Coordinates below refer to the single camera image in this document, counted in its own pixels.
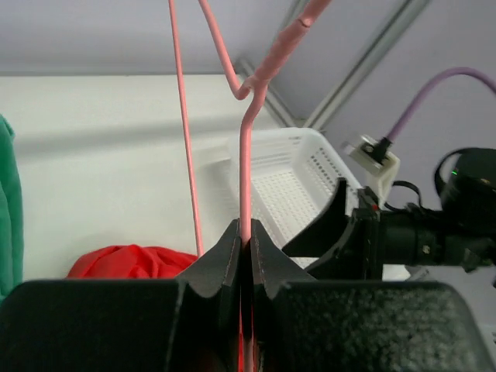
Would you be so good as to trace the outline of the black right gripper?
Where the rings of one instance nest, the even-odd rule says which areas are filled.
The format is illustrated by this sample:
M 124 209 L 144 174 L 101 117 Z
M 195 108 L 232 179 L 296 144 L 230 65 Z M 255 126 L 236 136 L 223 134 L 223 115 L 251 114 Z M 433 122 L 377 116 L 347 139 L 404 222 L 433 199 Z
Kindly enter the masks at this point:
M 347 180 L 339 177 L 323 210 L 282 251 L 289 257 L 320 257 L 308 266 L 308 273 L 317 280 L 381 281 L 383 264 L 378 247 L 381 210 L 370 187 L 357 192 L 359 203 L 351 216 L 351 249 L 329 250 L 348 223 L 347 186 Z

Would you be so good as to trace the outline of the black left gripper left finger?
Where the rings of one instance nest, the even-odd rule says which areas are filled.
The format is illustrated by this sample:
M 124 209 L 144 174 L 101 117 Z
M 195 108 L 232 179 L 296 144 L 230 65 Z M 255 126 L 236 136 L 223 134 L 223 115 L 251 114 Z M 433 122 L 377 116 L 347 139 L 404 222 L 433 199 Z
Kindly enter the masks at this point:
M 1 305 L 3 371 L 236 371 L 239 223 L 171 279 L 36 280 Z

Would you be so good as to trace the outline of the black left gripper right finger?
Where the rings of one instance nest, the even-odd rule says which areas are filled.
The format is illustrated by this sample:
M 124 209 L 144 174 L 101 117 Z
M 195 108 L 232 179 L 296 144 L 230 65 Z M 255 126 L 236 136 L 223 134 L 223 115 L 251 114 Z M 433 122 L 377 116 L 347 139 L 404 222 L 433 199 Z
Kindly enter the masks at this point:
M 272 242 L 250 241 L 258 371 L 493 371 L 463 297 L 420 281 L 318 281 Z

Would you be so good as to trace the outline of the pink wire hanger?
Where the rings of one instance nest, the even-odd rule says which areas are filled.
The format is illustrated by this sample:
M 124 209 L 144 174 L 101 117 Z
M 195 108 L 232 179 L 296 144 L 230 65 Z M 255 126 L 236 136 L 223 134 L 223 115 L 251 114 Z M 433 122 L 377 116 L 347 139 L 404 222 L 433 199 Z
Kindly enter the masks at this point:
M 330 1 L 310 1 L 298 16 L 289 26 L 286 26 L 278 34 L 273 42 L 269 52 L 263 59 L 263 62 L 255 70 L 255 72 L 240 83 L 233 65 L 229 58 L 228 51 L 224 44 L 222 34 L 215 20 L 213 12 L 206 1 L 200 1 L 201 10 L 208 23 L 208 27 L 212 34 L 212 39 L 215 48 L 219 55 L 219 59 L 224 70 L 226 80 L 233 96 L 239 100 L 244 100 L 249 94 L 253 95 L 253 100 L 250 103 L 241 122 L 239 132 L 239 224 L 240 224 L 240 239 L 241 239 L 241 257 L 243 259 L 249 257 L 250 239 L 251 239 L 251 138 L 254 119 L 264 105 L 268 85 L 279 70 L 284 66 L 288 58 L 294 52 L 298 44 L 304 38 L 316 19 L 329 5 Z M 170 24 L 174 45 L 174 58 L 176 65 L 177 87 L 179 101 L 181 107 L 181 119 L 184 132 L 184 145 L 186 151 L 186 159 L 188 165 L 188 176 L 191 193 L 193 219 L 195 225 L 195 240 L 197 246 L 197 254 L 201 256 L 205 250 L 202 243 L 202 228 L 198 210 L 198 194 L 193 171 L 193 156 L 191 148 L 191 137 L 188 120 L 188 110 L 186 102 L 186 93 L 184 86 L 183 66 L 181 59 L 181 47 L 179 39 L 179 31 L 177 25 L 177 16 L 175 12 L 175 4 L 173 1 L 168 2 L 170 12 Z

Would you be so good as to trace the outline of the red tank top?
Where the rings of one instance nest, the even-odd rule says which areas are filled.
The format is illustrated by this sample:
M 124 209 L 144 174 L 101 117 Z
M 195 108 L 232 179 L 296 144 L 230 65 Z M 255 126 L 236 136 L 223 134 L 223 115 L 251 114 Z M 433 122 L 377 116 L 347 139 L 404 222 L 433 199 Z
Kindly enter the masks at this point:
M 198 257 L 161 246 L 107 246 L 81 256 L 69 278 L 169 279 L 190 267 Z

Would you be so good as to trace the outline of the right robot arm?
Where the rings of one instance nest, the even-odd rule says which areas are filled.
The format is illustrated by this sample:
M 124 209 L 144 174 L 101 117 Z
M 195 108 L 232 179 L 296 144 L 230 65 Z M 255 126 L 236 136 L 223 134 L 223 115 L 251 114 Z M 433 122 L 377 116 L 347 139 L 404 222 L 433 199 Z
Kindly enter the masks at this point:
M 495 262 L 495 151 L 469 147 L 447 181 L 434 173 L 442 208 L 410 203 L 379 208 L 370 188 L 346 214 L 341 177 L 322 212 L 283 247 L 289 257 L 313 257 L 306 272 L 318 280 L 380 280 L 385 264 L 462 267 L 471 272 Z

